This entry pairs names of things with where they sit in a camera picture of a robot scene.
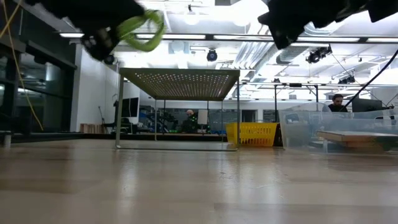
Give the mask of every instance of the person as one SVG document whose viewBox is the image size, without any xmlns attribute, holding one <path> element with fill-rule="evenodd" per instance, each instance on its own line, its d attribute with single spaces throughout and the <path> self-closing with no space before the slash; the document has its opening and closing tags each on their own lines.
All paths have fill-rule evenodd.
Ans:
<svg viewBox="0 0 398 224">
<path fill-rule="evenodd" d="M 331 112 L 348 112 L 347 108 L 344 108 L 343 106 L 343 95 L 341 94 L 335 94 L 332 98 L 333 103 L 330 104 L 328 107 L 331 110 Z"/>
</svg>

